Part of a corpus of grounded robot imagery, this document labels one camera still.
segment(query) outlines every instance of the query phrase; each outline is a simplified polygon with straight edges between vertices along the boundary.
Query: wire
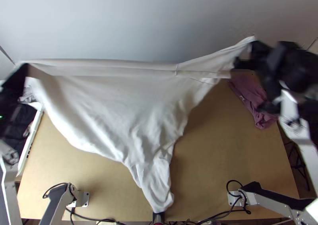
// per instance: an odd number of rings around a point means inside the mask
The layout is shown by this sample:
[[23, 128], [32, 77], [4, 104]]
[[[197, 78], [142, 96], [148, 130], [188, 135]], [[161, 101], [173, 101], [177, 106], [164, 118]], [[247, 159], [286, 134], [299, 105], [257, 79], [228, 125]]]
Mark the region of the wire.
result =
[[241, 187], [243, 187], [243, 185], [242, 185], [240, 182], [238, 182], [238, 181], [235, 180], [235, 179], [232, 179], [232, 180], [229, 180], [229, 181], [226, 183], [226, 191], [227, 191], [231, 196], [233, 196], [233, 197], [241, 197], [241, 195], [234, 195], [234, 194], [231, 194], [231, 193], [230, 193], [230, 191], [229, 191], [229, 184], [230, 184], [231, 182], [236, 182], [236, 183], [240, 184]]
[[55, 187], [57, 187], [59, 185], [62, 185], [62, 184], [67, 184], [67, 183], [59, 183], [59, 184], [53, 185], [51, 188], [49, 188], [47, 191], [45, 191], [45, 193], [43, 194], [42, 198], [43, 199], [47, 198], [48, 197], [47, 192], [49, 192], [51, 189], [53, 189], [53, 188], [55, 188]]
[[[237, 180], [229, 180], [229, 181], [227, 182], [227, 184], [226, 184], [226, 190], [227, 190], [228, 194], [230, 194], [231, 196], [237, 198], [236, 201], [234, 202], [234, 204], [232, 205], [232, 207], [230, 208], [230, 210], [229, 210], [229, 211], [224, 211], [224, 212], [221, 212], [221, 213], [218, 213], [218, 214], [215, 214], [215, 215], [212, 216], [212, 217], [209, 217], [209, 218], [207, 218], [207, 219], [205, 219], [205, 220], [202, 220], [202, 221], [198, 222], [197, 225], [201, 225], [201, 224], [203, 224], [203, 223], [205, 223], [205, 222], [208, 222], [208, 221], [210, 221], [210, 220], [218, 220], [218, 219], [225, 218], [226, 216], [228, 216], [228, 215], [229, 215], [230, 213], [232, 213], [232, 212], [246, 212], [247, 214], [251, 214], [251, 213], [252, 213], [250, 210], [247, 210], [247, 209], [246, 209], [246, 205], [247, 205], [247, 202], [246, 202], [246, 201], [247, 201], [247, 198], [246, 198], [246, 196], [245, 196], [244, 193], [241, 192], [240, 195], [234, 195], [234, 194], [230, 193], [230, 191], [229, 191], [229, 184], [230, 184], [231, 182], [236, 182], [236, 183], [238, 183], [241, 187], [243, 187], [243, 185], [242, 185], [240, 182], [238, 182]], [[244, 199], [243, 209], [233, 210], [233, 208], [235, 207], [235, 204], [236, 204], [240, 199]]]
[[74, 222], [73, 222], [73, 219], [72, 219], [72, 215], [74, 213], [74, 210], [75, 210], [75, 208], [72, 208], [71, 213], [70, 213], [70, 221], [71, 221], [72, 225], [74, 225]]
[[231, 209], [230, 209], [229, 211], [226, 211], [226, 212], [222, 212], [222, 213], [221, 213], [221, 214], [227, 213], [227, 214], [225, 214], [224, 216], [222, 216], [222, 217], [217, 217], [217, 216], [219, 215], [219, 214], [217, 214], [217, 215], [214, 215], [214, 216], [212, 216], [212, 217], [209, 217], [209, 218], [207, 218], [207, 219], [204, 219], [204, 220], [198, 222], [197, 225], [206, 223], [206, 222], [208, 222], [208, 221], [210, 221], [210, 220], [217, 220], [217, 219], [225, 218], [226, 216], [228, 216], [228, 215], [232, 212], [234, 206], [236, 205], [236, 203], [237, 203], [240, 199], [241, 199], [241, 197], [236, 199], [236, 201], [234, 202], [234, 204], [232, 205], [232, 207], [231, 207]]
[[98, 225], [99, 223], [101, 222], [107, 222], [107, 223], [116, 223], [118, 225], [125, 225], [124, 223], [121, 223], [121, 222], [117, 222], [116, 220], [114, 219], [109, 219], [109, 218], [105, 218], [105, 219], [96, 219], [96, 218], [89, 218], [89, 217], [84, 217], [80, 214], [77, 214], [75, 213], [75, 208], [72, 208], [72, 210], [69, 210], [68, 208], [66, 208], [66, 210], [69, 212], [69, 213], [72, 213], [72, 215], [76, 216], [76, 217], [79, 217], [79, 218], [82, 218], [82, 219], [85, 219], [85, 220], [88, 220], [88, 221], [94, 221], [94, 222], [98, 222], [96, 225]]

